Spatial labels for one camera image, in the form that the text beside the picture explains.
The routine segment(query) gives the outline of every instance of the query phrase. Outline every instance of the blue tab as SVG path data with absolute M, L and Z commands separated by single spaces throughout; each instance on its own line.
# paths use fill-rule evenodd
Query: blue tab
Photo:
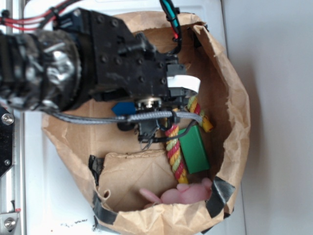
M 133 102 L 120 102 L 117 103 L 113 108 L 112 111 L 115 115 L 130 115 L 136 113 L 135 104 Z

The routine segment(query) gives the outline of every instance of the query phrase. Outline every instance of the wall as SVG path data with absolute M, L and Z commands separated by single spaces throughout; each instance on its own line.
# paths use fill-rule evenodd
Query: wall
M 228 55 L 251 100 L 246 234 L 312 234 L 313 1 L 222 4 Z

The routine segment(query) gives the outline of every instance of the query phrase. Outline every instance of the pink toy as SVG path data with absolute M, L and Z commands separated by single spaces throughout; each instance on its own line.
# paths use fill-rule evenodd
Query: pink toy
M 208 178 L 202 179 L 201 184 L 178 184 L 177 189 L 172 188 L 165 191 L 161 198 L 158 198 L 153 192 L 141 188 L 139 190 L 140 194 L 144 196 L 148 201 L 152 202 L 152 204 L 148 204 L 145 206 L 149 207 L 153 204 L 173 204 L 173 203 L 181 203 L 181 204 L 192 204 L 203 200 L 208 200 L 211 197 L 212 191 L 212 181 Z

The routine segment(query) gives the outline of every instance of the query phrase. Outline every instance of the green cable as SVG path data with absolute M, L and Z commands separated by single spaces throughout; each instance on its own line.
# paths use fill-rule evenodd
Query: green cable
M 173 12 L 173 10 L 172 10 L 170 4 L 169 4 L 166 0 L 163 0 L 163 3 L 164 3 L 164 5 L 166 6 L 168 12 L 170 13 L 172 19 L 175 18 L 175 17 L 176 17 L 176 16 L 175 16 L 175 13 Z M 175 27 L 178 27 L 177 19 L 174 20 L 174 26 L 175 26 Z

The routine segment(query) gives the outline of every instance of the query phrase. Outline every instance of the cable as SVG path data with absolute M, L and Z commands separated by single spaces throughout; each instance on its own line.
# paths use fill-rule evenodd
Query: cable
M 55 8 L 59 13 L 61 13 L 63 10 L 65 10 L 68 6 L 79 2 L 81 0 L 67 0 L 62 2 L 61 4 L 57 5 L 57 7 Z M 42 29 L 47 23 L 49 23 L 51 20 L 53 20 L 55 18 L 55 13 L 54 12 L 50 12 L 47 16 L 45 16 L 45 19 L 39 24 L 38 28 Z
M 174 41 L 177 42 L 177 46 L 172 51 L 169 51 L 166 54 L 175 55 L 180 52 L 182 44 L 182 32 L 177 18 L 177 13 L 179 13 L 179 10 L 174 7 L 171 0 L 160 0 L 160 3 L 166 14 L 166 19 L 171 23 L 174 33 Z
M 100 124 L 110 124 L 110 123 L 118 123 L 118 122 L 130 122 L 137 123 L 141 121 L 153 120 L 153 119 L 161 119 L 161 118 L 170 118 L 173 116 L 171 111 L 156 111 L 156 112 L 148 112 L 141 114 L 134 114 L 128 116 L 117 116 L 117 117 L 109 117 L 109 118 L 92 118 L 92 117 L 78 117 L 68 114 L 62 113 L 49 113 L 60 120 L 70 122 L 73 124 L 81 124 L 81 125 L 100 125 Z M 184 119 L 193 119 L 195 121 L 202 121 L 202 117 L 189 112 L 175 112 L 176 116 Z
M 191 127 L 193 125 L 195 125 L 197 123 L 196 120 L 193 120 L 189 123 L 189 125 L 187 126 L 186 130 L 179 134 L 179 135 L 176 135 L 176 136 L 173 136 L 173 137 L 159 137 L 159 138 L 152 138 L 152 142 L 153 143 L 160 143 L 160 142 L 168 142 L 168 141 L 171 141 L 171 140 L 175 140 L 175 139 L 179 139 L 181 137 L 184 137 L 185 135 L 188 134 L 188 132 L 190 131 Z
M 55 20 L 56 15 L 61 14 L 68 6 L 79 2 L 81 0 L 66 0 L 58 4 L 56 7 L 53 7 L 49 10 L 47 10 L 45 13 L 31 17 L 31 18 L 25 18 L 25 19 L 12 19 L 8 17 L 8 11 L 5 10 L 2 12 L 2 17 L 0 17 L 0 22 L 1 24 L 11 27 L 11 28 L 16 28 L 22 31 L 33 31 L 38 28 L 42 29 L 48 22 Z M 24 25 L 32 25 L 32 24 L 39 24 L 38 27 L 32 27 L 32 28 L 25 28 Z

